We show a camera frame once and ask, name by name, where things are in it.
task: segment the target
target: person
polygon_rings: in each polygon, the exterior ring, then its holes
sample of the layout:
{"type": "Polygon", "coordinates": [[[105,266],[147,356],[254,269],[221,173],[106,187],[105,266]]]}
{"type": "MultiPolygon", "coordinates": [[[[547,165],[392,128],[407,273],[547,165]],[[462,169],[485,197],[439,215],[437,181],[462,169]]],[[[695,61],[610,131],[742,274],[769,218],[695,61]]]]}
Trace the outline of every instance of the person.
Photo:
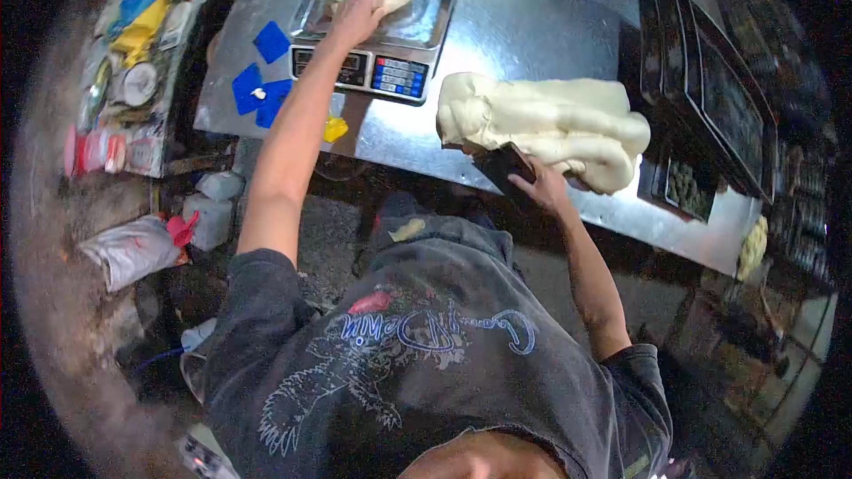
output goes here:
{"type": "Polygon", "coordinates": [[[259,154],[205,368],[207,425],[248,477],[625,477],[671,443],[656,349],[566,194],[515,184],[559,222],[591,355],[512,271],[508,233],[399,200],[336,310],[299,296],[299,216],[343,59],[384,15],[346,0],[259,154]],[[408,214],[406,208],[412,209],[408,214]]]}

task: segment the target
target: wrist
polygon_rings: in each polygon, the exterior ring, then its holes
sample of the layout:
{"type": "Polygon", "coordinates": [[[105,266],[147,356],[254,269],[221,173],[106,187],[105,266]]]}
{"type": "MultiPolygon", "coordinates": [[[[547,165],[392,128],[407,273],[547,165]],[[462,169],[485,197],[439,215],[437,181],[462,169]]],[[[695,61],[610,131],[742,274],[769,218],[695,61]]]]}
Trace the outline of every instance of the wrist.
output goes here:
{"type": "Polygon", "coordinates": [[[559,218],[559,224],[562,226],[562,229],[568,232],[583,229],[583,219],[580,218],[577,208],[570,202],[560,204],[556,210],[556,217],[559,218]]]}
{"type": "Polygon", "coordinates": [[[347,43],[341,41],[334,34],[328,34],[317,44],[314,54],[318,57],[339,59],[343,63],[343,59],[346,58],[350,50],[352,49],[347,43]]]}

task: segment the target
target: cable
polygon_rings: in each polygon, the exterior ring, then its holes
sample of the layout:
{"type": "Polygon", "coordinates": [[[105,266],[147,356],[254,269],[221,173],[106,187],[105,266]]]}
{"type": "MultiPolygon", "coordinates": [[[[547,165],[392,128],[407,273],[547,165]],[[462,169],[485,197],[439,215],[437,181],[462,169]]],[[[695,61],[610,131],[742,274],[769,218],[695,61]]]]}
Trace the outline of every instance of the cable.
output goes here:
{"type": "Polygon", "coordinates": [[[147,361],[145,361],[143,364],[139,365],[138,367],[135,367],[134,370],[133,370],[133,376],[139,375],[139,372],[144,370],[148,365],[150,365],[154,361],[159,361],[160,359],[163,359],[165,357],[171,357],[171,356],[181,354],[181,353],[183,353],[183,348],[170,349],[168,351],[164,351],[163,353],[159,353],[156,356],[151,357],[150,359],[148,359],[147,361]]]}

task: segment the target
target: metal countertop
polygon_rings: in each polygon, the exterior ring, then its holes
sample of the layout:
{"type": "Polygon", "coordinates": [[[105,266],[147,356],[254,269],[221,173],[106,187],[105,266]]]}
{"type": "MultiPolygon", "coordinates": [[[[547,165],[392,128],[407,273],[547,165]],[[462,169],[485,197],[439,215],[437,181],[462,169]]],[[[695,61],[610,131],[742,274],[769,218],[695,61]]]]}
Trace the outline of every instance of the metal countertop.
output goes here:
{"type": "MultiPolygon", "coordinates": [[[[254,114],[237,115],[231,81],[252,62],[264,81],[289,77],[287,59],[266,64],[251,41],[271,20],[286,29],[300,1],[235,1],[205,78],[195,128],[266,136],[254,114]]],[[[616,80],[619,24],[639,26],[637,0],[456,0],[426,103],[413,107],[336,93],[332,111],[343,115],[349,132],[323,149],[497,192],[468,156],[441,147],[435,115],[444,76],[473,71],[500,80],[616,80]]],[[[729,190],[717,195],[708,224],[684,221],[637,197],[640,172],[647,178],[647,164],[642,167],[631,186],[613,196],[568,188],[583,219],[733,275],[760,203],[729,190]]]]}

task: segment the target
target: graphic print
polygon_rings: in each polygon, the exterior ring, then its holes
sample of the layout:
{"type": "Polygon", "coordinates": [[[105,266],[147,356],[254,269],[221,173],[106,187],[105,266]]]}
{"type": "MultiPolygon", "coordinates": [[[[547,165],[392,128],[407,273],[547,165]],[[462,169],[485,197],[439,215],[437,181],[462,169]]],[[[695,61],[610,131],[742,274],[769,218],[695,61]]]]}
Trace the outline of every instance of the graphic print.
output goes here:
{"type": "MultiPolygon", "coordinates": [[[[383,302],[389,298],[389,293],[377,291],[362,299],[368,302],[359,300],[353,307],[387,308],[389,304],[383,302]]],[[[317,364],[284,378],[265,400],[258,428],[261,442],[270,455],[295,452],[303,420],[323,398],[344,390],[365,411],[375,412],[376,421],[385,429],[402,427],[399,412],[382,396],[378,384],[393,368],[415,361],[432,359],[440,370],[465,362],[464,348],[469,344],[465,327],[504,330],[509,349],[517,355],[525,356],[535,347],[534,327],[526,315],[504,310],[491,318],[470,318],[458,314],[452,299],[447,311],[421,307],[407,314],[338,315],[306,347],[317,357],[317,364]]]]}

